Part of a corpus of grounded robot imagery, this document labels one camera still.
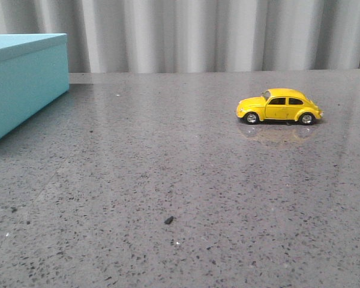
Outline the grey pleated curtain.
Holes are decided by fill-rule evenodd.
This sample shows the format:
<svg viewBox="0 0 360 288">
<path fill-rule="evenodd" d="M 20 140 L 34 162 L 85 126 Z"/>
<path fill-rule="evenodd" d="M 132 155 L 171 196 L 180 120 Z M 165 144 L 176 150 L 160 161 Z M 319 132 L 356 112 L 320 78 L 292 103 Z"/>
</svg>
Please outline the grey pleated curtain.
<svg viewBox="0 0 360 288">
<path fill-rule="evenodd" d="M 360 1 L 0 1 L 28 33 L 66 33 L 72 72 L 360 68 Z"/>
</svg>

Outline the small black debris piece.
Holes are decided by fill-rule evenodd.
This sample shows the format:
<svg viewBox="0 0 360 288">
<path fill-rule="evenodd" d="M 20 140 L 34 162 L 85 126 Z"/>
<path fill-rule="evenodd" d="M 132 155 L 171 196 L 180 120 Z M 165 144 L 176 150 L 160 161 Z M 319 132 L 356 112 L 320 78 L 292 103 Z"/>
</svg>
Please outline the small black debris piece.
<svg viewBox="0 0 360 288">
<path fill-rule="evenodd" d="M 167 219 L 164 221 L 164 223 L 165 223 L 165 224 L 171 224 L 172 221 L 173 221 L 173 219 L 174 219 L 174 216 L 170 216 L 169 218 L 167 218 Z"/>
</svg>

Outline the light blue plastic box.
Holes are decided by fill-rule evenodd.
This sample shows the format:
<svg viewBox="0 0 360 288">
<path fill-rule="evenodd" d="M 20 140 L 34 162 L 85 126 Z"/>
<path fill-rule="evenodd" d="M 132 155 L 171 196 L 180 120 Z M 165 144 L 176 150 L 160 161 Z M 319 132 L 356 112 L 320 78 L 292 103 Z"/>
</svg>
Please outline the light blue plastic box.
<svg viewBox="0 0 360 288">
<path fill-rule="evenodd" d="M 0 34 L 0 138 L 68 89 L 66 34 Z"/>
</svg>

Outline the yellow toy beetle car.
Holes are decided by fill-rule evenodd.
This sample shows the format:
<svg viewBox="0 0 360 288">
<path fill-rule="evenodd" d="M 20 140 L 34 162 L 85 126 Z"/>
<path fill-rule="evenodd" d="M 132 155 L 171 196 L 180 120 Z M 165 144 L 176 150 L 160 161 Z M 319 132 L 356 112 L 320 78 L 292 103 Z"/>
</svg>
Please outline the yellow toy beetle car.
<svg viewBox="0 0 360 288">
<path fill-rule="evenodd" d="M 323 111 L 301 91 L 289 88 L 271 88 L 260 96 L 241 100 L 236 116 L 254 125 L 265 120 L 295 121 L 312 125 L 322 119 Z"/>
</svg>

